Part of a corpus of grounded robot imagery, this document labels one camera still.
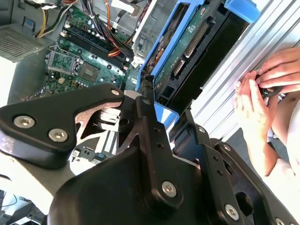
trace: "expansion slot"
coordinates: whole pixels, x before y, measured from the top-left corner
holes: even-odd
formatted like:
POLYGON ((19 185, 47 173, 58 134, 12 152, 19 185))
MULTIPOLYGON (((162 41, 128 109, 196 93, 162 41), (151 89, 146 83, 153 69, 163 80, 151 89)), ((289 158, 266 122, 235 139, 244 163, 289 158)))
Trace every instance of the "expansion slot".
POLYGON ((123 64, 126 63, 125 57, 123 54, 116 57, 108 57, 108 52, 110 48, 106 48, 107 44, 99 40, 97 37, 86 34, 76 27, 70 27, 67 30, 66 39, 75 45, 85 49, 86 51, 108 61, 118 68, 122 68, 123 64))

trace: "black metal bracket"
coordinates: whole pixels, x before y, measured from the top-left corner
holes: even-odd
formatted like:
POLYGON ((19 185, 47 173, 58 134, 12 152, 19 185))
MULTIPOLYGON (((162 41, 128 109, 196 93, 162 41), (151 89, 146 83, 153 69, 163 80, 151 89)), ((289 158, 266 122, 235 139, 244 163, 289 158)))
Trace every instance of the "black metal bracket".
POLYGON ((7 105, 0 108, 0 150, 47 169, 60 168, 67 163, 77 144, 76 135, 83 133, 92 114, 102 108, 120 106, 123 100, 122 91, 104 84, 7 105), (15 119, 22 115, 32 120, 21 120, 25 126, 16 126, 15 119), (49 138, 49 132, 56 128, 65 132, 66 141, 49 138))
POLYGON ((141 150, 144 196, 147 205, 159 217, 169 216, 183 202, 183 194, 173 163, 173 156, 165 127, 156 118, 153 103, 138 96, 134 105, 135 125, 118 150, 121 152, 133 142, 141 150), (164 181, 176 188, 176 196, 169 197, 162 189, 164 181))

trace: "blue plastic latch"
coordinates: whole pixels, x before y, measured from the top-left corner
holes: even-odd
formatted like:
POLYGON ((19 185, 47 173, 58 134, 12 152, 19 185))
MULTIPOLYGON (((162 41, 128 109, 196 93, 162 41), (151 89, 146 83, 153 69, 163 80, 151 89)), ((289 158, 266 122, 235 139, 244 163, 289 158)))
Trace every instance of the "blue plastic latch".
POLYGON ((173 110, 161 105, 158 102, 154 103, 157 120, 164 124, 167 130, 170 126, 174 125, 179 119, 179 114, 173 110))
POLYGON ((261 14, 251 0, 227 0, 224 7, 248 23, 255 22, 261 14))

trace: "fingernail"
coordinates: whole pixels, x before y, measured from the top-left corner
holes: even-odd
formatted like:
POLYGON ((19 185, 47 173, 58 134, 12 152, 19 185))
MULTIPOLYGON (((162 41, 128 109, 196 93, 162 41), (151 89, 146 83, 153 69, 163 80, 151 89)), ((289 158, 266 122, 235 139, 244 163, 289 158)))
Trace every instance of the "fingernail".
POLYGON ((254 80, 249 80, 249 84, 251 85, 251 86, 256 86, 256 82, 254 81, 254 80))

